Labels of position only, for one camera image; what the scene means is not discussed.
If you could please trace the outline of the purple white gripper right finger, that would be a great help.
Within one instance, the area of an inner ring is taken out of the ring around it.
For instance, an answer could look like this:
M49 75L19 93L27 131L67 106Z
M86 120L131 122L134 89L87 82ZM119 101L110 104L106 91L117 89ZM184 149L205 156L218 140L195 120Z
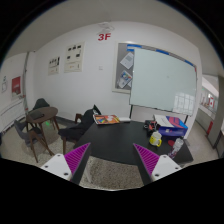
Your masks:
M144 185L181 170L181 167L167 155L159 156L136 143L133 144L133 148L134 157Z

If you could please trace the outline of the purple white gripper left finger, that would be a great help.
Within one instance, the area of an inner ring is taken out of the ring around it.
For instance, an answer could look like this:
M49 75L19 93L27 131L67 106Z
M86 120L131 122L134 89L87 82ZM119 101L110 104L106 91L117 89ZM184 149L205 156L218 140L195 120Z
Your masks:
M42 169L74 184L79 184L91 154L91 144L81 145L69 153L56 154Z

